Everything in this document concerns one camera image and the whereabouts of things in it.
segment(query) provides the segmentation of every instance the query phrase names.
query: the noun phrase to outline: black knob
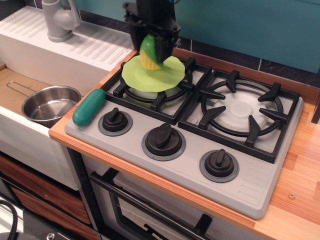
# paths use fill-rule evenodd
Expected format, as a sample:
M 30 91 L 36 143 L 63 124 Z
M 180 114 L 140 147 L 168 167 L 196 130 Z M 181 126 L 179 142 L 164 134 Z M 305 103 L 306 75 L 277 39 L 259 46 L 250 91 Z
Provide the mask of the black knob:
M 102 127 L 109 132 L 119 132 L 128 125 L 128 119 L 123 112 L 115 107 L 112 111 L 104 115 Z
M 234 162 L 231 156 L 224 150 L 211 153 L 204 162 L 206 171 L 217 178 L 225 178 L 234 171 Z
M 164 123 L 149 132 L 145 146 L 154 155 L 170 156 L 179 151 L 182 138 L 170 124 Z

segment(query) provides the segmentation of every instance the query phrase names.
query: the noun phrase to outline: screw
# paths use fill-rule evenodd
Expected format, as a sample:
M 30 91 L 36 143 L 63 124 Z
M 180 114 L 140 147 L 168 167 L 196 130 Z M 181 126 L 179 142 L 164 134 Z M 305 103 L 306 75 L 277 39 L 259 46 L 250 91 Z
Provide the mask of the screw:
M 289 194 L 289 198 L 293 200 L 296 198 L 296 195 L 294 193 L 291 193 L 291 194 Z
M 49 233 L 47 236 L 46 236 L 46 240 L 54 240 L 55 239 L 55 235 L 53 233 Z

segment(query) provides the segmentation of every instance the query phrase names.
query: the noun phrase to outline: toy cucumber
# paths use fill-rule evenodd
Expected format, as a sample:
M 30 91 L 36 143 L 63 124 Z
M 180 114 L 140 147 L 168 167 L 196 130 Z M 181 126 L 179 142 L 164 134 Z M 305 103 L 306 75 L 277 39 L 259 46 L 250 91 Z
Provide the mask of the toy cucumber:
M 87 125 L 106 99 L 102 89 L 95 89 L 82 101 L 72 116 L 72 121 L 78 126 Z

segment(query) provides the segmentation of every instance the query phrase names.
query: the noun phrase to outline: black burner grate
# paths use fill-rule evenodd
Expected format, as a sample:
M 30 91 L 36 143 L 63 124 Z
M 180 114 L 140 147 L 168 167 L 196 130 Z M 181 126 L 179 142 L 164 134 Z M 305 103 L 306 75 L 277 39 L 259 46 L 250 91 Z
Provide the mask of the black burner grate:
M 225 80 L 215 83 L 216 78 Z M 225 96 L 216 91 L 218 88 L 226 86 L 231 93 L 236 94 L 237 86 L 240 85 L 264 92 L 264 94 L 258 98 L 259 102 L 274 102 L 277 111 L 264 108 L 260 108 L 259 110 L 260 113 L 274 121 L 270 126 L 266 127 L 265 129 L 260 129 L 260 126 L 252 115 L 250 115 L 248 118 L 249 132 L 240 132 L 228 129 L 215 121 L 215 118 L 226 110 L 226 107 L 213 106 L 212 108 L 208 109 L 207 100 L 218 99 L 223 101 Z M 284 108 L 280 97 L 292 100 L 288 114 L 284 114 Z M 249 154 L 269 163 L 274 163 L 299 97 L 300 95 L 296 92 L 282 89 L 279 83 L 268 85 L 249 78 L 241 77 L 239 76 L 238 71 L 227 73 L 216 69 L 213 72 L 210 80 L 205 82 L 203 86 L 197 90 L 196 96 L 185 113 L 182 115 L 178 126 L 182 129 L 231 147 L 243 153 Z M 198 104 L 201 104 L 203 117 L 199 123 L 191 123 L 188 121 L 188 118 Z M 218 131 L 210 130 L 209 126 L 213 126 L 213 128 Z M 277 142 L 273 152 L 267 152 L 263 149 L 255 147 L 255 142 L 259 136 L 269 134 L 275 129 L 279 129 L 280 134 L 276 140 Z M 245 141 L 239 141 L 236 137 L 245 138 Z
M 211 77 L 212 68 L 196 63 L 194 58 L 188 60 L 180 59 L 185 66 L 185 78 L 177 85 L 180 89 L 178 93 L 167 96 L 165 91 L 159 92 L 155 99 L 149 99 L 138 96 L 130 91 L 130 86 L 122 78 L 122 68 L 115 73 L 101 88 L 105 91 L 105 99 L 152 118 L 161 120 L 165 123 L 175 125 L 181 117 L 183 111 L 187 108 L 189 100 L 192 98 L 196 89 Z M 193 72 L 203 73 L 200 80 L 193 83 Z M 174 101 L 178 98 L 184 98 L 180 106 L 173 115 L 162 111 L 164 103 Z

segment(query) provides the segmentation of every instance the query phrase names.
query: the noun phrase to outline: wall tile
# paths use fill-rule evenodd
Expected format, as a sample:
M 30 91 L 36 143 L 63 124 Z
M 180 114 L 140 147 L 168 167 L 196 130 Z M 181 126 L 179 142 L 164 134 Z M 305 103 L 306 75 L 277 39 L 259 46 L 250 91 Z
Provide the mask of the wall tile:
M 25 0 L 25 3 L 28 6 L 42 9 L 42 0 Z M 115 20 L 83 10 L 80 10 L 79 12 L 83 21 L 129 33 L 128 24 L 124 21 Z M 262 60 L 260 65 L 260 58 L 201 43 L 198 41 L 192 41 L 191 39 L 183 37 L 180 38 L 180 43 L 177 47 L 223 60 L 229 63 L 244 66 L 250 69 L 260 70 L 265 73 L 301 82 L 316 88 L 320 88 L 320 72 L 318 72 L 318 74 L 315 74 L 267 60 Z
M 42 9 L 42 0 L 35 0 L 36 7 Z
M 185 50 L 191 51 L 191 40 L 184 37 L 180 37 L 177 47 L 179 49 L 185 49 Z
M 254 70 L 258 70 L 260 64 L 260 58 L 208 45 L 198 41 L 192 41 L 192 51 Z
M 311 73 L 267 60 L 262 60 L 260 71 L 320 88 L 320 71 Z
M 125 33 L 129 32 L 128 24 L 123 21 L 114 20 L 109 17 L 100 16 L 87 11 L 80 10 L 81 20 L 103 26 L 110 29 L 119 30 Z
M 34 0 L 24 0 L 25 5 L 36 8 L 36 3 Z

